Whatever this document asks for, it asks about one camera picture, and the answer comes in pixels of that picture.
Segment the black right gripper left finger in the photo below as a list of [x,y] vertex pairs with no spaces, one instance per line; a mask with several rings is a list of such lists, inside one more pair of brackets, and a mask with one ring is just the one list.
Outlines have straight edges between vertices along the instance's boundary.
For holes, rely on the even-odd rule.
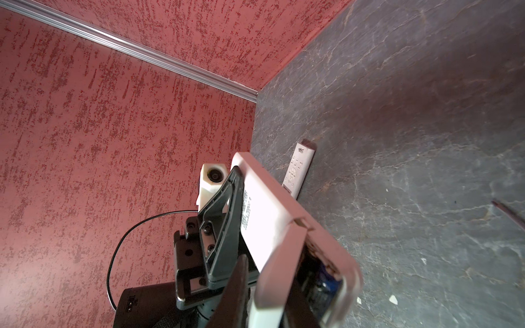
[[206,327],[245,327],[247,302],[248,259],[245,254],[242,254],[237,259],[234,271],[228,280],[221,300]]

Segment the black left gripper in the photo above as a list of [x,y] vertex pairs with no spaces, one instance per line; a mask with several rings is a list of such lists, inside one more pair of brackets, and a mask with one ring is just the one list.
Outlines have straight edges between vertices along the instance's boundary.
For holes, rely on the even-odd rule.
[[185,231],[174,234],[179,310],[219,300],[240,255],[247,256],[248,286],[256,284],[259,270],[241,235],[243,194],[243,173],[235,166],[198,217],[187,218]]

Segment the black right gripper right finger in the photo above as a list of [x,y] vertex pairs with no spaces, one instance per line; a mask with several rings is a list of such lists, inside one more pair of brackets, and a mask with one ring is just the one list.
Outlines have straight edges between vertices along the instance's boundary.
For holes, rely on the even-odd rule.
[[319,327],[300,287],[292,286],[282,316],[282,326],[288,328]]

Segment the white remote with batteries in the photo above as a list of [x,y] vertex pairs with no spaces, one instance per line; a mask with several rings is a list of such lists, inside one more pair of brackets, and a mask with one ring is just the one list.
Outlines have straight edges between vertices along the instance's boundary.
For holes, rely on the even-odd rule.
[[311,254],[341,282],[337,295],[319,320],[321,327],[340,327],[363,287],[359,264],[250,153],[236,153],[232,160],[232,167],[235,166],[244,177],[241,235],[260,274],[288,226],[295,223],[306,228],[295,277],[302,255]]

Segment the white battery cover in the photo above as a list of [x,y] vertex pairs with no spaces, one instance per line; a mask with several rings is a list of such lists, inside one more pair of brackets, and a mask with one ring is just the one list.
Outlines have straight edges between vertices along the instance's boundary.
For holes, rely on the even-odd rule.
[[278,327],[298,267],[308,230],[288,226],[259,276],[248,316],[248,327]]

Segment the orange black screwdriver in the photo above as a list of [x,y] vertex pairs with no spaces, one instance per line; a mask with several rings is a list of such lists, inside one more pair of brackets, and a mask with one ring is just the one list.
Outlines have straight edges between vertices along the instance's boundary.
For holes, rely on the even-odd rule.
[[525,230],[524,219],[519,216],[513,209],[503,204],[498,200],[492,200],[492,204],[499,210],[501,210],[508,218],[510,218],[518,227]]

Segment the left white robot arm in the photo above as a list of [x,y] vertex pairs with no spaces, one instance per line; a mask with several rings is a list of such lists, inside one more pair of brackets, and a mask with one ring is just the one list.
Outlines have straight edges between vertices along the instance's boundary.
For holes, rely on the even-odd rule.
[[218,192],[174,234],[174,281],[127,288],[115,327],[243,327],[259,271],[241,235],[244,177],[235,166]]

